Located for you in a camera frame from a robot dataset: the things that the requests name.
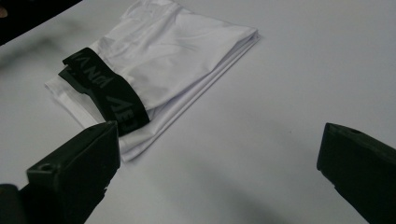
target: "fabric fold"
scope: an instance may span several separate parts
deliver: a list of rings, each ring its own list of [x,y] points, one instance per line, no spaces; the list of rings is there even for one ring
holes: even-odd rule
[[[146,150],[260,36],[255,28],[195,14],[170,0],[142,0],[92,43],[106,65],[134,89],[149,124],[120,137],[128,161]],[[92,100],[55,77],[53,97],[84,127],[103,122]]]

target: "white table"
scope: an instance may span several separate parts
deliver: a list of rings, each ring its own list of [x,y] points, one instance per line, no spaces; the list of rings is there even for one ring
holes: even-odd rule
[[[44,83],[134,0],[84,0],[0,47],[0,183],[82,131]],[[396,147],[396,2],[178,0],[262,40],[138,159],[87,223],[366,223],[316,168],[326,122]]]

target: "boxer briefs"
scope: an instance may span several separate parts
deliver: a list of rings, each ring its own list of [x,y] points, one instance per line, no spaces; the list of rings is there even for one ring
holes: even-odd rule
[[[120,137],[121,158],[129,161],[146,150],[259,39],[255,28],[196,14],[172,0],[130,6],[119,24],[88,46],[124,78],[147,113],[147,123]],[[70,69],[64,64],[60,74]],[[84,128],[105,121],[94,97],[73,81],[56,76],[46,87]]]

